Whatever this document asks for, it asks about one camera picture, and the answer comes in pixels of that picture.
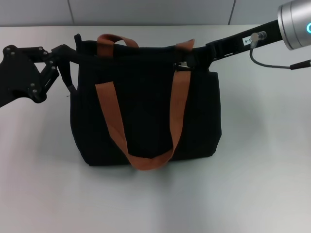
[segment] white surface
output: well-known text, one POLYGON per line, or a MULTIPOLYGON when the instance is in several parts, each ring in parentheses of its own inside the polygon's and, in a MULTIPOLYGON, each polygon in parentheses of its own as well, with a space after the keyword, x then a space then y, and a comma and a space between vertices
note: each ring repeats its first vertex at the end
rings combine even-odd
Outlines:
POLYGON ((264 24, 277 19, 280 5, 292 0, 237 0, 230 24, 264 24))
POLYGON ((0 0, 0 25, 68 25, 67 0, 0 0))
POLYGON ((76 24, 222 25, 234 0, 70 0, 76 24))
MULTIPOLYGON (((140 46, 196 38, 202 46, 250 27, 0 28, 0 48, 74 48, 76 33, 83 40, 121 34, 140 46)), ((278 42, 254 56, 289 65, 310 52, 278 42)), ((219 73, 222 102, 216 153, 155 171, 86 165, 71 135, 61 78, 42 104, 16 100, 1 108, 0 232, 310 233, 311 68, 263 68, 243 53, 210 70, 219 73)))

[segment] black canvas bag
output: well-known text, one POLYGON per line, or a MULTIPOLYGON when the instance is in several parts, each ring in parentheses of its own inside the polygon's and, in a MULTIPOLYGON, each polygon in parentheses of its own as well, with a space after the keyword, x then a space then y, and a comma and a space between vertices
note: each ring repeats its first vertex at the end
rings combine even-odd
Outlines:
MULTIPOLYGON (((77 89, 67 83, 71 92, 71 129, 85 162, 90 166, 125 165, 130 164, 131 159, 124 150, 128 150, 133 158, 146 161, 157 160, 171 150, 173 133, 170 125, 174 123, 170 119, 171 95, 177 72, 188 72, 190 84, 181 135, 168 160, 211 156, 221 137, 221 106, 218 75, 209 72, 209 64, 205 64, 206 48, 189 51, 178 46, 133 48, 114 44, 119 38, 127 38, 113 35, 100 38, 98 41, 82 41, 80 35, 75 36, 80 57, 97 56, 104 62, 100 67, 80 63, 77 89), (104 55, 98 54, 99 47, 104 55), (105 57, 106 52, 113 57, 105 57), (117 109, 120 110, 127 145, 123 150, 111 137, 99 98, 98 86, 106 83, 113 83, 119 104, 117 109)), ((65 76, 64 70, 60 67, 62 76, 65 76)), ((133 166, 147 170, 166 162, 151 162, 145 166, 143 161, 133 166)))

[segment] brown leather handle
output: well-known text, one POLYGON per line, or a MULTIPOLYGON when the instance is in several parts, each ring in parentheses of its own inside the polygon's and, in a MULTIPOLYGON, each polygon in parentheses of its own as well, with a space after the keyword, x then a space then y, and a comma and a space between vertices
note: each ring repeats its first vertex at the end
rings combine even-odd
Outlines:
MULTIPOLYGON (((191 50, 194 40, 178 44, 177 47, 191 50)), ((173 156, 178 145, 184 121, 184 111, 190 85, 190 71, 176 71, 173 77, 171 104, 170 104, 170 130, 173 148, 155 158, 140 158, 129 154, 125 137, 122 116, 118 98, 113 82, 96 85, 96 91, 104 114, 109 135, 122 150, 133 167, 139 170, 150 170, 164 166, 173 156)))
POLYGON ((127 46, 138 48, 138 44, 129 38, 113 35, 103 34, 97 38, 97 55, 100 57, 113 57, 114 43, 123 40, 127 46))

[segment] orange strap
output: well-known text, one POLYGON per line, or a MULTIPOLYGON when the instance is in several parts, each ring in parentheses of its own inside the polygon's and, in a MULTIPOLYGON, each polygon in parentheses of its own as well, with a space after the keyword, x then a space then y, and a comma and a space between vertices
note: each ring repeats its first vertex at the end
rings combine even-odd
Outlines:
MULTIPOLYGON (((191 50, 194 40, 177 44, 178 48, 191 50)), ((125 154, 133 167, 139 170, 150 170, 164 166, 173 156, 179 142, 184 122, 184 112, 190 85, 190 71, 176 71, 173 77, 171 104, 170 104, 170 130, 173 148, 155 158, 140 158, 129 154, 125 137, 122 116, 118 98, 113 82, 96 85, 99 102, 107 123, 112 140, 125 154)))
POLYGON ((112 34, 103 34, 97 39, 97 55, 99 57, 113 57, 113 46, 115 42, 123 40, 125 44, 129 47, 138 48, 138 44, 129 38, 112 35, 112 34))

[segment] label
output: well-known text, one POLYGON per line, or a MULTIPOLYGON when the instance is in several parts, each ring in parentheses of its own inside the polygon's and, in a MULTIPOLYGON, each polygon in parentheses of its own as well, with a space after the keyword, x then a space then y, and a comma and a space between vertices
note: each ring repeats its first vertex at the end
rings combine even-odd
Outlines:
POLYGON ((248 36, 248 37, 243 38, 243 44, 244 44, 244 46, 250 45, 251 43, 252 43, 251 36, 248 36))

